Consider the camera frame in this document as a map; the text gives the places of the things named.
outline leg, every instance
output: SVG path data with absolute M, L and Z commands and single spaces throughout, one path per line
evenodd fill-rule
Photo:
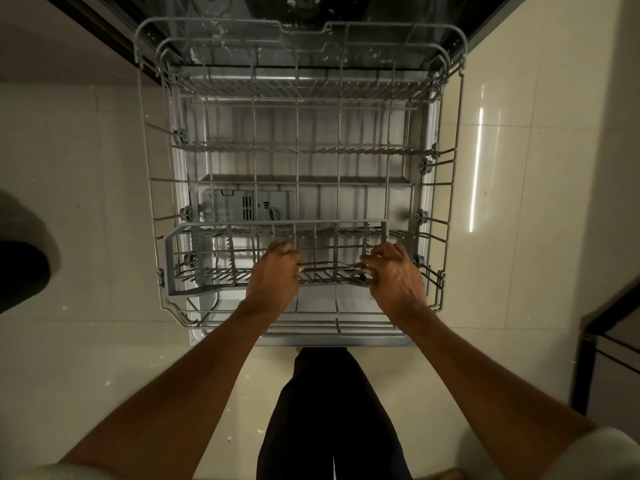
M 257 480 L 333 478 L 331 374 L 305 348 L 271 415 L 258 456 Z
M 394 425 L 369 380 L 347 349 L 335 351 L 336 477 L 411 480 Z

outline right hand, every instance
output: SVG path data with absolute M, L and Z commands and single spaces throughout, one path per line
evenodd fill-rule
M 371 271 L 371 295 L 380 310 L 400 329 L 404 321 L 427 307 L 420 270 L 409 259 L 402 244 L 383 242 L 360 260 Z

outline gray wire rack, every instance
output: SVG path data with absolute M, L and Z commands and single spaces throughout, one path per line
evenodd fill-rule
M 146 117 L 140 75 L 161 306 L 184 326 L 213 329 L 244 297 L 268 244 L 286 239 L 305 256 L 300 293 L 260 343 L 410 343 L 370 297 L 358 257 L 403 243 L 441 309 L 460 111 L 455 144 L 441 148 L 440 106 L 453 76 L 461 105 L 462 32 L 147 23 L 167 35 L 155 60 L 136 51 L 164 90 L 165 120 Z

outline upper dish rack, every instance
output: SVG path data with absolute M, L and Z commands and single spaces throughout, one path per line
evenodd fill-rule
M 430 305 L 442 307 L 458 131 L 440 147 L 440 107 L 459 75 L 460 108 L 463 33 L 427 23 L 147 23 L 168 35 L 155 60 L 136 46 L 140 69 L 151 63 L 163 86 L 156 120 L 139 72 L 163 308 L 185 326 L 215 327 L 268 244 L 286 239 L 305 256 L 303 287 L 263 343 L 407 343 L 370 298 L 358 256 L 403 243 Z

